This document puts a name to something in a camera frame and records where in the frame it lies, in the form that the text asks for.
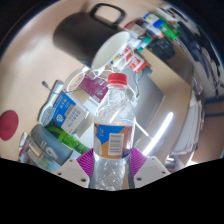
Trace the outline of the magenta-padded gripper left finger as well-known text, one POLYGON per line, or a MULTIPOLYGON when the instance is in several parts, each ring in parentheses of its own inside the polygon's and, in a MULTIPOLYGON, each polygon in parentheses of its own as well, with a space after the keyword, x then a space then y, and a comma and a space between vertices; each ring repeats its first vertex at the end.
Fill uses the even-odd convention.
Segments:
POLYGON ((93 150, 80 155, 77 159, 69 158, 56 172, 56 175, 76 185, 88 188, 93 173, 93 150))

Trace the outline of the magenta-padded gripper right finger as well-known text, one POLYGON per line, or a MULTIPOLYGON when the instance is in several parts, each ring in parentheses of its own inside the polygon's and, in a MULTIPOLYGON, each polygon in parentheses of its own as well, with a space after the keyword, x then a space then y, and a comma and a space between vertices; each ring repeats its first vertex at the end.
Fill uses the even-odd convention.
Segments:
POLYGON ((128 184, 131 189, 143 187, 170 174, 155 156, 147 157, 135 148, 131 151, 128 168, 128 184))

